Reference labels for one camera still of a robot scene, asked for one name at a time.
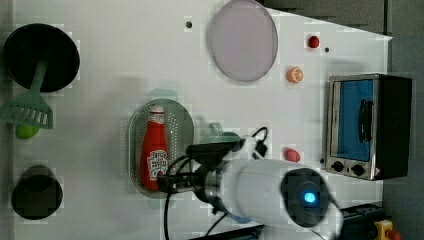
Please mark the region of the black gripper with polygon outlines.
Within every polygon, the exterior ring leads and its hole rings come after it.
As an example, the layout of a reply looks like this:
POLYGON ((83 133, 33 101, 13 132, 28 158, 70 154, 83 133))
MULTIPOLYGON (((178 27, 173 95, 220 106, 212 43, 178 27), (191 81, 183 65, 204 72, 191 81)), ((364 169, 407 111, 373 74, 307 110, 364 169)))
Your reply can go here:
POLYGON ((194 144, 177 159, 168 173, 157 178, 160 192, 177 194, 192 191, 199 200, 207 200, 206 178, 216 171, 229 153, 242 148, 245 140, 227 143, 194 144))

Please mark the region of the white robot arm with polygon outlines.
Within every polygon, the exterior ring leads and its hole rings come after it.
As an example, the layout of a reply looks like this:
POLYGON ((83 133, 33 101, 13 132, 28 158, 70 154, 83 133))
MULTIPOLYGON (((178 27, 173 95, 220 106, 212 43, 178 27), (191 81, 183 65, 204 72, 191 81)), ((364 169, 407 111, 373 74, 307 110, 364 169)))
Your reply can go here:
POLYGON ((261 240, 336 240, 343 214, 318 169, 265 157, 263 141, 190 145, 158 177, 168 195, 193 192, 238 223, 264 227, 261 240))

